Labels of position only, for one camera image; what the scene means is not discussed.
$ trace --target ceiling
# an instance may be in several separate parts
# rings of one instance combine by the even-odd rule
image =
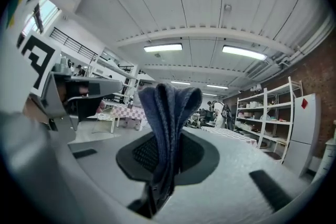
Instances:
[[[279,72],[284,68],[281,58],[305,45],[331,10],[325,0],[52,1],[88,22],[111,51],[138,63],[154,79],[187,81],[221,95]],[[176,42],[182,43],[182,51],[160,52],[160,57],[143,49]],[[268,58],[225,54],[224,45]],[[207,84],[229,89],[214,91]]]

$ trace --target folded blue towel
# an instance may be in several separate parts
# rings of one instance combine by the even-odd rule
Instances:
[[[158,143],[159,164],[153,180],[160,181],[168,171],[177,173],[175,164],[179,156],[182,127],[200,107],[202,92],[199,88],[177,89],[170,84],[160,83],[156,88],[147,87],[140,91],[139,98]]]

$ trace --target black mesh basket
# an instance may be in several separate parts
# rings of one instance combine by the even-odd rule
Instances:
[[[159,163],[154,134],[151,132],[121,148],[116,156],[119,167],[133,180],[150,182]],[[175,185],[197,184],[206,179],[217,167],[219,153],[214,145],[182,131],[177,158],[178,174]]]

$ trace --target checkered tablecloth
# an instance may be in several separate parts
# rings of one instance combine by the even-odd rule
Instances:
[[[133,106],[131,109],[128,109],[126,104],[118,104],[114,106],[111,110],[111,115],[116,118],[132,118],[136,120],[146,119],[145,112],[142,108]]]
[[[223,135],[223,136],[228,137],[228,138],[233,138],[233,139],[238,139],[240,141],[244,141],[244,142],[250,144],[253,147],[258,146],[257,140],[255,140],[253,138],[243,136],[243,135],[238,134],[238,133],[235,133],[234,131],[231,131],[231,130],[228,130],[228,129],[213,128],[213,127],[206,127],[206,126],[202,126],[201,129],[204,130],[204,131],[213,133],[213,134],[219,134],[219,135]]]

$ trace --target table with checkered tablecloth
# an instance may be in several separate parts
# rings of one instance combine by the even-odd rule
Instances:
[[[244,141],[248,144],[250,144],[253,147],[257,147],[258,146],[258,142],[257,140],[250,138],[250,137],[246,137],[243,136],[241,134],[238,134],[234,131],[228,130],[228,129],[224,129],[224,128],[213,128],[213,127],[206,127],[206,126],[202,126],[201,128],[203,131],[207,131],[213,134],[219,134],[228,138],[233,138],[233,139],[238,139],[240,141]]]
[[[133,106],[131,109],[127,108],[126,104],[118,104],[114,106],[111,110],[112,115],[112,125],[111,125],[111,133],[114,131],[114,119],[118,118],[117,120],[117,127],[119,127],[119,121],[120,118],[132,118],[135,120],[140,120],[140,129],[139,131],[142,130],[143,126],[147,123],[147,118],[145,115],[145,112],[143,111],[142,108],[138,108],[136,106]]]

